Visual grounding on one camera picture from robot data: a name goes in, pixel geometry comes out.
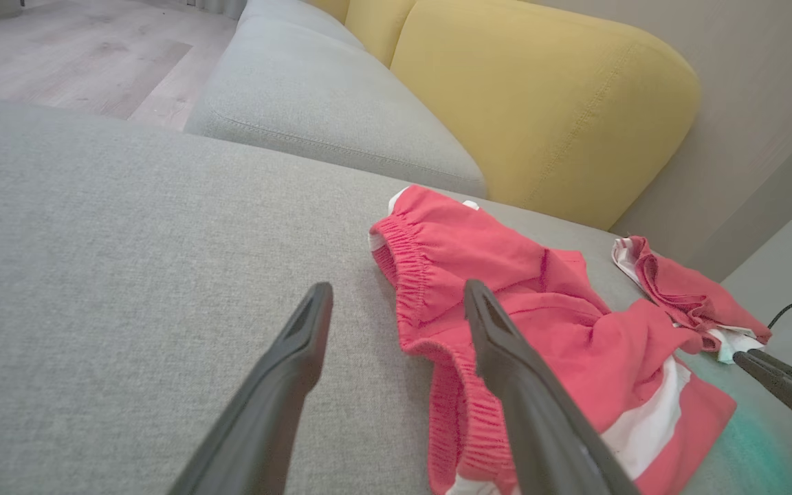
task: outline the sofa cushion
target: sofa cushion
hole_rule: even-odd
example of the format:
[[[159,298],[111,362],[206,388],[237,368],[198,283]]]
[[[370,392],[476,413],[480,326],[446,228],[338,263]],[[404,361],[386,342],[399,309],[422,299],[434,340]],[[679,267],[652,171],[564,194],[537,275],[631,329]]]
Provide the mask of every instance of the sofa cushion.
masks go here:
[[[0,102],[0,493],[166,492],[323,280],[326,360],[286,491],[430,493],[432,367],[399,350],[393,288],[367,239],[406,185]],[[641,297],[610,261],[612,234],[475,201],[534,241],[582,251],[610,308]],[[785,430],[792,447],[792,413],[738,367],[705,361],[690,366],[714,372],[746,421],[733,419],[687,492],[792,493],[792,448],[770,439]]]
[[[270,16],[240,26],[185,131],[485,195],[469,154],[373,56]]]
[[[238,20],[238,28],[251,17],[282,20],[324,34],[333,40],[362,48],[362,43],[341,22],[301,0],[249,0]]]

